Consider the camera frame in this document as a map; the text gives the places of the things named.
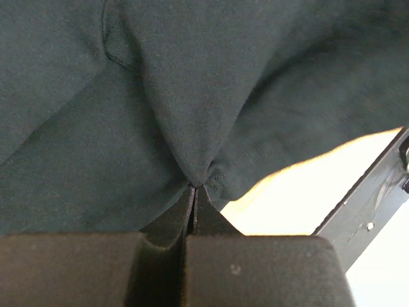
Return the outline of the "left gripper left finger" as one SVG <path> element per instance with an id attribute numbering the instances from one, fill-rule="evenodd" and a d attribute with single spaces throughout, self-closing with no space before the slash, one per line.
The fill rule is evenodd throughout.
<path id="1" fill-rule="evenodd" d="M 1 238 L 2 306 L 177 306 L 196 192 L 140 232 Z"/>

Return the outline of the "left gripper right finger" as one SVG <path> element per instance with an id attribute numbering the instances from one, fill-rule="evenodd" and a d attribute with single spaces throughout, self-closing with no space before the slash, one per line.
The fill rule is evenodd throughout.
<path id="1" fill-rule="evenodd" d="M 334 248 L 310 235 L 241 234 L 193 190 L 184 239 L 185 306 L 353 306 Z"/>

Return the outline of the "black t shirt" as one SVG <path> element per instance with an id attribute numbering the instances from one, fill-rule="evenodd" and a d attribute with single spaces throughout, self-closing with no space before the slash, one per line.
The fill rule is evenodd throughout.
<path id="1" fill-rule="evenodd" d="M 2 234 L 221 209 L 407 123 L 407 1 L 1 2 Z"/>

